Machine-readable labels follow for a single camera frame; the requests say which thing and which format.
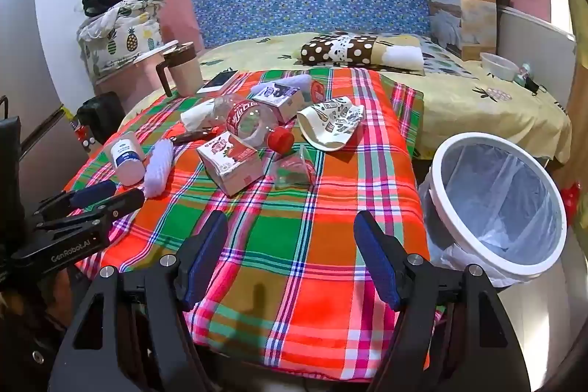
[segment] pineapple print storage bag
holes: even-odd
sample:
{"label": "pineapple print storage bag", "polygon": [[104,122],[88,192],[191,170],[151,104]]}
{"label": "pineapple print storage bag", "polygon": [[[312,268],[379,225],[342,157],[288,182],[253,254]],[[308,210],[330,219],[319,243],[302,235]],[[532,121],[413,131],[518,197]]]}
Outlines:
{"label": "pineapple print storage bag", "polygon": [[158,10],[164,0],[124,0],[78,29],[78,43],[92,83],[163,44]]}

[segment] red lid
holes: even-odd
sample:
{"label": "red lid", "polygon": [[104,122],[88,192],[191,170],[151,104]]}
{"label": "red lid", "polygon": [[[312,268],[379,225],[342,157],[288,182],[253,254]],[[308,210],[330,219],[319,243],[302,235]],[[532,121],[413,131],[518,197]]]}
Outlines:
{"label": "red lid", "polygon": [[294,145],[294,135],[284,127],[276,127],[268,135],[268,147],[280,155],[288,153],[292,145]]}

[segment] phone screen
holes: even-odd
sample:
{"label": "phone screen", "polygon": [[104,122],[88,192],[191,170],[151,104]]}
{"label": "phone screen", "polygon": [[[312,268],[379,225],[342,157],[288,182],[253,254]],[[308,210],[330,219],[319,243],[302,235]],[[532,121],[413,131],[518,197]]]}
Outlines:
{"label": "phone screen", "polygon": [[216,77],[212,80],[209,80],[207,83],[205,83],[202,88],[203,89],[208,89],[210,87],[220,87],[222,85],[224,85],[226,82],[229,81],[229,79],[235,75],[237,73],[236,70],[226,70],[224,72],[220,72],[219,74],[216,75]]}

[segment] blue label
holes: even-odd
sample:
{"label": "blue label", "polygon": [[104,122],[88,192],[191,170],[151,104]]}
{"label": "blue label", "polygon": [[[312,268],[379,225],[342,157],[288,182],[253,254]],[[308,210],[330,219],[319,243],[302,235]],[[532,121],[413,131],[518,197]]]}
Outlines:
{"label": "blue label", "polygon": [[127,151],[127,152],[123,153],[122,155],[119,155],[118,157],[116,157],[114,162],[115,162],[116,166],[119,167],[121,165],[121,163],[126,160],[139,160],[140,161],[140,158],[139,158],[139,155],[137,155],[134,151]]}

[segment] metal screw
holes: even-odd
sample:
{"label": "metal screw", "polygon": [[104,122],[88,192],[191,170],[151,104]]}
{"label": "metal screw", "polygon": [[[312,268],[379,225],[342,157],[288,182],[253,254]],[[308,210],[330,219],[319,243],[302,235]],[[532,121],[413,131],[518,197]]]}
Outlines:
{"label": "metal screw", "polygon": [[33,360],[39,365],[45,362],[45,358],[39,351],[33,351]]}
{"label": "metal screw", "polygon": [[113,266],[105,266],[100,270],[100,276],[102,277],[111,277],[114,274],[114,267]]}
{"label": "metal screw", "polygon": [[409,254],[407,259],[413,266],[420,266],[423,264],[423,257],[420,254]]}
{"label": "metal screw", "polygon": [[484,270],[478,265],[469,265],[467,270],[470,272],[472,276],[481,276]]}
{"label": "metal screw", "polygon": [[166,254],[165,256],[162,256],[161,259],[159,260],[159,263],[161,266],[172,266],[174,265],[176,262],[176,257],[173,254]]}

